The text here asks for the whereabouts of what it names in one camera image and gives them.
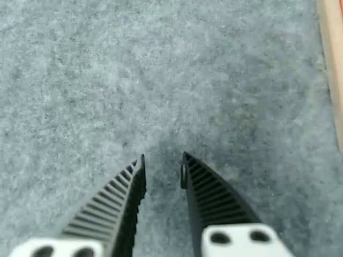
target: gray carpet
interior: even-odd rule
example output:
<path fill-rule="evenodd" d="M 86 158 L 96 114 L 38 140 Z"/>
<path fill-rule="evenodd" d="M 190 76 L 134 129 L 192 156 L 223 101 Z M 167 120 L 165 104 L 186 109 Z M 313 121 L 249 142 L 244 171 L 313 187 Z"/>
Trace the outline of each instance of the gray carpet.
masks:
<path fill-rule="evenodd" d="M 342 256 L 325 69 L 313 0 L 1 0 L 1 256 L 141 153 L 134 256 L 192 256 L 184 150 L 297 257 Z"/>

